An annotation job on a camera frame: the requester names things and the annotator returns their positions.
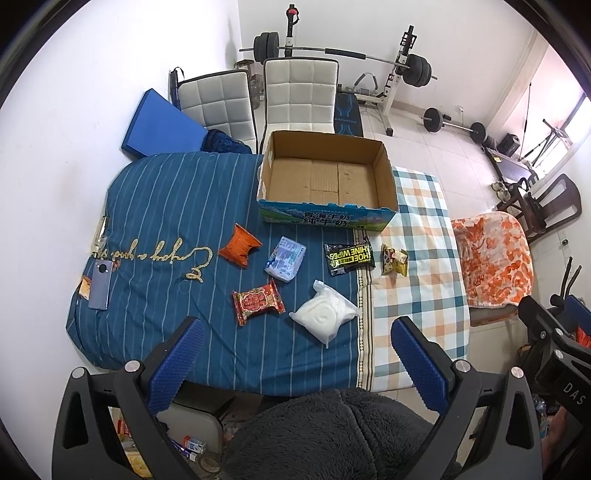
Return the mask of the red snack packet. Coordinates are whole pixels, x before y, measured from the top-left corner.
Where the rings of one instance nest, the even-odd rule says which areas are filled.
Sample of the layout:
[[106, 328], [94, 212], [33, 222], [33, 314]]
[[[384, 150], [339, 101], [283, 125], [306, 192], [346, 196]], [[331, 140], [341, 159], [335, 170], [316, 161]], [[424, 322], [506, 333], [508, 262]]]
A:
[[274, 310], [277, 314], [286, 312], [283, 299], [280, 297], [280, 291], [273, 280], [245, 292], [232, 291], [231, 299], [235, 307], [236, 320], [240, 327], [245, 326], [250, 317], [269, 310]]

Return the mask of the yellow brown snack packet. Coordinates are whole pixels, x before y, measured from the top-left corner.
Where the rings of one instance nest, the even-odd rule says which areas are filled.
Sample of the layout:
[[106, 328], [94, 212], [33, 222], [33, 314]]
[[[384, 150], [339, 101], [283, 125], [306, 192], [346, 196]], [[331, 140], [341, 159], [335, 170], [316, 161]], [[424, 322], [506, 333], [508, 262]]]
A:
[[382, 274], [396, 273], [404, 277], [408, 276], [409, 254], [404, 249], [396, 249], [386, 244], [381, 248]]

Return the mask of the white soft pouch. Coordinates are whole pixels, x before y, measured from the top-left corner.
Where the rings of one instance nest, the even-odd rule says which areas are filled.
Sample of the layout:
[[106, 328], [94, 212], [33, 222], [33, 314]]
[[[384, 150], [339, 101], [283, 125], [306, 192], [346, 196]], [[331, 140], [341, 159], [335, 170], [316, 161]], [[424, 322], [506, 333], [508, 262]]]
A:
[[356, 304], [321, 280], [315, 280], [312, 288], [315, 296], [288, 316], [329, 348], [342, 324], [359, 317], [362, 312]]

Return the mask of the black shoe shine wipes pack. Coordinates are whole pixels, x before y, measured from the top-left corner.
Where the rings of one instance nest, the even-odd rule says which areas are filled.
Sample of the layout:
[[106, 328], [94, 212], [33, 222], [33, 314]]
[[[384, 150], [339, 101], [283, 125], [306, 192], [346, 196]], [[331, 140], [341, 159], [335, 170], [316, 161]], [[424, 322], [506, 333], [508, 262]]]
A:
[[325, 260], [332, 276], [375, 267], [372, 246], [367, 240], [355, 244], [325, 244], [324, 248]]

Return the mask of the orange snack bag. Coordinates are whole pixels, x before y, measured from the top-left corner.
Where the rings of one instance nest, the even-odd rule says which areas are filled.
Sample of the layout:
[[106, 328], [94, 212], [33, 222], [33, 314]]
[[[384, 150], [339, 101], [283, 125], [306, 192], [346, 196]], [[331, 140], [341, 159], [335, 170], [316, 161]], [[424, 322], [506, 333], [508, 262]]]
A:
[[250, 251], [262, 246], [263, 243], [256, 236], [235, 223], [235, 230], [233, 230], [231, 239], [228, 244], [218, 251], [218, 255], [239, 267], [246, 268], [247, 263], [249, 263]]

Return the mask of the light blue tissue pack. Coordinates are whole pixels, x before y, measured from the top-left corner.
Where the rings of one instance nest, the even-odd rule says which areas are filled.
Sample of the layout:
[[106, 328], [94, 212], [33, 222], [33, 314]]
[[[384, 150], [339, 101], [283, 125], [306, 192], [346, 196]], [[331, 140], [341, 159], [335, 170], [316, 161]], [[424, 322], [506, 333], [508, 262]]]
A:
[[276, 280], [288, 283], [294, 280], [300, 270], [306, 251], [307, 247], [301, 243], [281, 236], [266, 262], [264, 272]]

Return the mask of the blue smartphone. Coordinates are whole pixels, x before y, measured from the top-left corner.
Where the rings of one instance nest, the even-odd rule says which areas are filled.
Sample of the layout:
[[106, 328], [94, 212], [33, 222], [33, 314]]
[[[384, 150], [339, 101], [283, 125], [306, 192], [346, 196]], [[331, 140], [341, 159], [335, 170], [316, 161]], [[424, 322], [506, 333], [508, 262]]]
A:
[[90, 309], [99, 311], [108, 309], [112, 267], [111, 260], [95, 260], [88, 299]]

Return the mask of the orange floral blanket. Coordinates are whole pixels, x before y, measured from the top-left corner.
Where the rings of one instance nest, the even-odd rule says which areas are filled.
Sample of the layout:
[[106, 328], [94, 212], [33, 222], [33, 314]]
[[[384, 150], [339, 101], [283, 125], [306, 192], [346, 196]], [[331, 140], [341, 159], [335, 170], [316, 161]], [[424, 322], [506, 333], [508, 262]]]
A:
[[514, 216], [493, 211], [454, 219], [452, 227], [470, 307], [517, 306], [532, 293], [532, 256]]

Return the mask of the dark wooden chair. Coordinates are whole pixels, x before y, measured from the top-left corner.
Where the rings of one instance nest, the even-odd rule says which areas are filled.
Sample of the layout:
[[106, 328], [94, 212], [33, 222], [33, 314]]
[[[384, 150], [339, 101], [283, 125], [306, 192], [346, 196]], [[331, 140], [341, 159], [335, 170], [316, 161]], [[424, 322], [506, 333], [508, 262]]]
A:
[[500, 203], [498, 209], [506, 213], [517, 211], [515, 217], [525, 222], [525, 235], [532, 244], [577, 220], [582, 214], [582, 199], [573, 180], [560, 174], [537, 196], [515, 184], [509, 200]]

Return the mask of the dark blue knit cloth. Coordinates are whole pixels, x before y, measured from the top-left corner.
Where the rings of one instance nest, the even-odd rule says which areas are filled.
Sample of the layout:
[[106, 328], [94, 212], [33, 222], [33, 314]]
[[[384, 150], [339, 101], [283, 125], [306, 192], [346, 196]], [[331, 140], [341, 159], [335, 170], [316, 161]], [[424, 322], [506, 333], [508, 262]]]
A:
[[252, 154], [249, 145], [233, 139], [224, 133], [224, 131], [218, 129], [207, 131], [204, 142], [201, 145], [201, 150], [211, 153]]

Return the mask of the blue foam mat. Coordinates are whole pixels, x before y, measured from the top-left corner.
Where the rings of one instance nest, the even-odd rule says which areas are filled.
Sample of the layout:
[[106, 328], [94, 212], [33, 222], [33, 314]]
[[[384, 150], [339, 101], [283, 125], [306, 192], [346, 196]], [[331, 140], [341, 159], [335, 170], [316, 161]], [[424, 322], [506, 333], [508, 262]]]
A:
[[200, 151], [207, 129], [182, 113], [154, 89], [144, 92], [121, 149], [134, 158]]

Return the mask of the floor barbell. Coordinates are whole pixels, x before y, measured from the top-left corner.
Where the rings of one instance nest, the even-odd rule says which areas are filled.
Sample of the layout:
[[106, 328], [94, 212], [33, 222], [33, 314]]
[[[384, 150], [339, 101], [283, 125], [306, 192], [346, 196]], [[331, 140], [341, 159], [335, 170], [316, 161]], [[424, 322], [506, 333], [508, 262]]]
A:
[[462, 125], [452, 120], [452, 118], [443, 114], [439, 109], [431, 107], [424, 111], [423, 126], [430, 133], [438, 133], [444, 127], [451, 127], [454, 129], [468, 132], [472, 141], [477, 145], [482, 145], [488, 137], [487, 130], [484, 124], [474, 122], [470, 126]]

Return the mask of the black blue bench pad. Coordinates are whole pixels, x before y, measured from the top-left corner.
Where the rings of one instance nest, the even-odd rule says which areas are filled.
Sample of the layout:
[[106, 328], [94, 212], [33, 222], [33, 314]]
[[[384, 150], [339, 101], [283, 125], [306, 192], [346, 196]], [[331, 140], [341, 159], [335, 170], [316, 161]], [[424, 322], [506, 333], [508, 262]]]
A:
[[338, 92], [335, 96], [335, 134], [363, 137], [363, 124], [356, 95]]

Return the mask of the white weight bench rack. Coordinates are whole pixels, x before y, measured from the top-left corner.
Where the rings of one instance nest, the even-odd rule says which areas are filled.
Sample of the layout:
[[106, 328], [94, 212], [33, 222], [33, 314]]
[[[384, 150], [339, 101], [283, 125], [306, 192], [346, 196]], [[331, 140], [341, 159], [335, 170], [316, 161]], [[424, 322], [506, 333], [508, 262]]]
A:
[[[396, 59], [393, 61], [363, 54], [362, 60], [372, 60], [380, 63], [385, 63], [391, 66], [391, 71], [387, 76], [384, 87], [380, 88], [377, 78], [370, 72], [363, 73], [358, 80], [353, 84], [353, 94], [360, 104], [372, 107], [377, 111], [379, 119], [384, 127], [385, 134], [389, 137], [394, 136], [394, 128], [390, 122], [390, 112], [394, 103], [394, 96], [396, 96], [398, 87], [403, 80], [403, 73], [408, 68], [407, 60], [411, 50], [414, 47], [417, 35], [414, 33], [415, 27], [410, 25], [404, 32], [401, 38]], [[366, 77], [370, 76], [374, 80], [375, 89], [369, 94], [363, 94], [359, 89], [360, 83]]]

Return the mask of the barbell on rack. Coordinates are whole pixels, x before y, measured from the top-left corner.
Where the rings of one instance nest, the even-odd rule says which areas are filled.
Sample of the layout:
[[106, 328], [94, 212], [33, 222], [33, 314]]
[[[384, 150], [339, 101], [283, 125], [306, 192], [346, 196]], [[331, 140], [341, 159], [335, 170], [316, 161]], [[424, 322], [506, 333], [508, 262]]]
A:
[[402, 36], [400, 50], [396, 60], [387, 60], [365, 53], [351, 50], [342, 50], [337, 48], [310, 47], [310, 46], [283, 46], [280, 45], [280, 37], [277, 32], [264, 32], [254, 37], [252, 47], [242, 48], [240, 52], [252, 52], [254, 60], [263, 64], [264, 61], [271, 58], [277, 58], [280, 53], [301, 52], [319, 52], [325, 55], [353, 58], [357, 60], [372, 60], [394, 67], [394, 73], [401, 75], [403, 81], [412, 87], [421, 88], [427, 86], [432, 80], [438, 80], [433, 74], [431, 63], [411, 50], [415, 46], [417, 36], [408, 30]]

